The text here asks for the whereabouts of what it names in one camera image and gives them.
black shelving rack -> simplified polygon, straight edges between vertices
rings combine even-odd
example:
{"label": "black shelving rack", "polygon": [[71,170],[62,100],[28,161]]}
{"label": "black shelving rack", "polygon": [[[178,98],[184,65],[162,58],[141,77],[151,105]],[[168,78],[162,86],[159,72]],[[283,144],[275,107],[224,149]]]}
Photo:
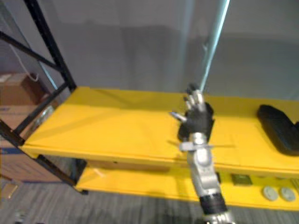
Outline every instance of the black shelving rack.
{"label": "black shelving rack", "polygon": [[[56,90],[54,90],[41,104],[39,104],[38,107],[33,110],[33,112],[31,112],[31,114],[29,114],[15,129],[10,128],[3,120],[0,119],[0,135],[2,135],[15,147],[20,147],[24,144],[25,140],[20,136],[21,132],[40,114],[40,112],[42,112],[46,108],[49,103],[51,103],[66,88],[68,88],[72,93],[77,87],[67,65],[64,62],[64,59],[59,51],[59,48],[49,29],[49,26],[45,20],[40,6],[38,5],[37,0],[23,1],[31,14],[31,17],[38,29],[39,34],[41,35],[48,51],[50,52],[54,63],[50,62],[42,55],[34,52],[32,49],[24,46],[22,43],[18,42],[2,31],[0,31],[0,39],[60,72],[64,83]],[[50,171],[52,174],[60,178],[63,182],[71,186],[77,184],[86,166],[86,161],[82,159],[73,159],[73,172],[71,175],[67,175],[43,155],[39,155],[34,160],[44,168],[46,168],[48,171]]]}

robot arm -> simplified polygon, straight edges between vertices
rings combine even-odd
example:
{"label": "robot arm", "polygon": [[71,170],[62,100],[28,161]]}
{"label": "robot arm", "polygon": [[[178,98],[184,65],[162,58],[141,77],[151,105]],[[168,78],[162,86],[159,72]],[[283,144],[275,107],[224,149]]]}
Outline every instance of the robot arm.
{"label": "robot arm", "polygon": [[204,221],[206,224],[235,224],[221,194],[212,161],[212,147],[208,145],[214,122],[213,110],[204,102],[197,86],[190,85],[187,93],[189,98],[185,98],[185,102],[188,111],[185,116],[176,112],[171,112],[171,115],[182,122],[178,133],[182,140],[180,150],[187,152],[192,182],[204,212]]}

yellow shelf board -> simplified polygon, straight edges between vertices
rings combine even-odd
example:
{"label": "yellow shelf board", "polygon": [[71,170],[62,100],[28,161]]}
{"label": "yellow shelf board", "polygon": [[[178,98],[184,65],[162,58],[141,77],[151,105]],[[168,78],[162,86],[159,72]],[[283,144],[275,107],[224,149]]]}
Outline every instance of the yellow shelf board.
{"label": "yellow shelf board", "polygon": [[[93,160],[186,166],[178,150],[178,122],[168,114],[184,111],[181,93],[99,90],[78,87],[25,142],[32,154]],[[299,120],[299,102],[206,96],[215,111],[211,137],[215,167],[235,173],[299,177],[298,157],[273,146],[256,112],[260,104]]]}
{"label": "yellow shelf board", "polygon": [[[85,168],[76,188],[78,190],[106,191],[141,196],[162,197],[185,201],[198,201],[187,168],[172,168],[167,173],[136,172]],[[299,194],[288,179],[251,176],[253,185],[235,186],[229,173],[220,172],[221,190],[228,205],[277,210],[299,210]],[[289,187],[296,200],[287,202],[281,197],[269,201],[262,195],[264,186],[272,186],[277,192]]]}

gray carpet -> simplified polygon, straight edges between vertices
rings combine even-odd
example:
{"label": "gray carpet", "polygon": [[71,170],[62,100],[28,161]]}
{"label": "gray carpet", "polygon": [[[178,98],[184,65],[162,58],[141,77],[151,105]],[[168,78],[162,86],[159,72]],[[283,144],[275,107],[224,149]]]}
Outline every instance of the gray carpet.
{"label": "gray carpet", "polygon": [[[65,184],[22,184],[2,202],[0,224],[197,224],[198,203],[90,192],[84,196]],[[299,212],[231,207],[238,224],[299,224]]]}

lower shelf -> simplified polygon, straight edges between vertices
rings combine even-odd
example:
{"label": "lower shelf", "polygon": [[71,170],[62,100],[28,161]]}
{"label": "lower shelf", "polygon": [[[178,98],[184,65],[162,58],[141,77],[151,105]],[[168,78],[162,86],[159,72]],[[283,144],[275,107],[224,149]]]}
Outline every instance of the lower shelf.
{"label": "lower shelf", "polygon": [[[289,179],[251,175],[251,186],[235,186],[229,173],[221,172],[220,177],[221,189],[228,205],[299,210],[299,193],[296,191],[298,189]],[[262,195],[262,189],[266,185],[273,187],[277,192],[281,187],[291,188],[296,200],[287,202],[278,197],[273,202],[269,201]],[[75,188],[198,201],[187,168],[172,168],[169,172],[162,173],[87,167]]]}

